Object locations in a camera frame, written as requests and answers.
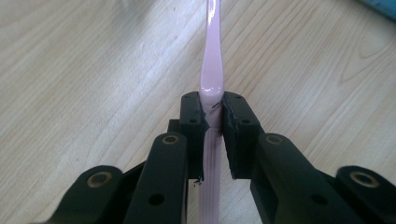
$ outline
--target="wooden table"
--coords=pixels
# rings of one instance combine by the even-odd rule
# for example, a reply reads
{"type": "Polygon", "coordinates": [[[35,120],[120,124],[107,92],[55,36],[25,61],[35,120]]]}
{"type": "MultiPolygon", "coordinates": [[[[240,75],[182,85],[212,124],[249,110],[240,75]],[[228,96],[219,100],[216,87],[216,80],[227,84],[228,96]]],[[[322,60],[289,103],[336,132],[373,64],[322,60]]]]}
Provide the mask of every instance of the wooden table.
{"type": "MultiPolygon", "coordinates": [[[[396,184],[396,23],[354,0],[223,0],[225,87],[319,169],[396,184]]],[[[84,171],[127,171],[197,91],[205,1],[0,3],[0,223],[50,217],[84,171]]],[[[223,153],[220,223],[261,223],[223,153]]],[[[197,223],[190,185],[189,223],[197,223]]]]}

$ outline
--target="light wood surface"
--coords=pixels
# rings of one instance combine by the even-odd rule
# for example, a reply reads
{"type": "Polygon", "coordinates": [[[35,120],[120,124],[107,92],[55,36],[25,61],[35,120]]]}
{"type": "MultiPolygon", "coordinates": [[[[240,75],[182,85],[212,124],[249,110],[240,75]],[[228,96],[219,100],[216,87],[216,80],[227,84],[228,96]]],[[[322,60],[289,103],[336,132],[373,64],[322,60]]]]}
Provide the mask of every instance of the light wood surface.
{"type": "MultiPolygon", "coordinates": [[[[319,169],[396,184],[396,23],[354,0],[223,0],[226,90],[319,169]]],[[[0,3],[0,223],[50,217],[84,171],[127,171],[197,91],[205,1],[0,3]]],[[[223,153],[220,223],[261,223],[223,153]]],[[[190,186],[189,223],[197,223],[190,186]]]]}

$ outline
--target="metal screw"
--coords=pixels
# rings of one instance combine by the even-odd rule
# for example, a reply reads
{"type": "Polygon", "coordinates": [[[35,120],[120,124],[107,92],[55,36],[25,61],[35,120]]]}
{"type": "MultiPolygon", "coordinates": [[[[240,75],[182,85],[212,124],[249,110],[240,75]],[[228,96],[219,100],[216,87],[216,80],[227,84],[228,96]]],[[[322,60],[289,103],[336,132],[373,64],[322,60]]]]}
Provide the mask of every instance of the metal screw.
{"type": "Polygon", "coordinates": [[[101,171],[96,174],[93,174],[88,178],[87,185],[92,189],[101,188],[105,184],[107,184],[113,175],[107,171],[101,171]]]}
{"type": "Polygon", "coordinates": [[[163,138],[163,143],[166,145],[173,145],[178,142],[178,137],[176,135],[167,135],[163,138]]]}
{"type": "Polygon", "coordinates": [[[272,145],[277,145],[279,146],[280,144],[282,144],[283,139],[276,136],[276,135],[268,135],[265,140],[269,143],[271,143],[272,145]]]}
{"type": "Polygon", "coordinates": [[[370,189],[378,188],[379,182],[372,177],[363,172],[354,171],[350,173],[350,178],[356,183],[370,189]]]}

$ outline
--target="pink plastic stick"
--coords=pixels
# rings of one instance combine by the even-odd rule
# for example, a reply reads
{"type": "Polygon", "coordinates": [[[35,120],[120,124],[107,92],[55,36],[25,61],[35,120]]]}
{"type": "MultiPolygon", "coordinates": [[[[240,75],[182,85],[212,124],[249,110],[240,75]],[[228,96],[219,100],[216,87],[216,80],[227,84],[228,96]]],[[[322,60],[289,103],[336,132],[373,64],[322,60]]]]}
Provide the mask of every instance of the pink plastic stick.
{"type": "Polygon", "coordinates": [[[224,75],[220,47],[220,0],[207,0],[206,43],[201,72],[200,101],[209,130],[204,142],[204,176],[200,187],[202,224],[219,223],[219,182],[221,162],[221,97],[224,75]]]}

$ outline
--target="blue object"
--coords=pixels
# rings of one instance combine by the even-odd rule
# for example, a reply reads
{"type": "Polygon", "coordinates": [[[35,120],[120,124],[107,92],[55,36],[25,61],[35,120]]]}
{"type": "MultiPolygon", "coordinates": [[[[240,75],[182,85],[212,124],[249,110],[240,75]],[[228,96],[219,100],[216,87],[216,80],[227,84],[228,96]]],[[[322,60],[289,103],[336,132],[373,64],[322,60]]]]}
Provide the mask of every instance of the blue object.
{"type": "Polygon", "coordinates": [[[384,16],[396,21],[396,0],[360,0],[384,16]]]}

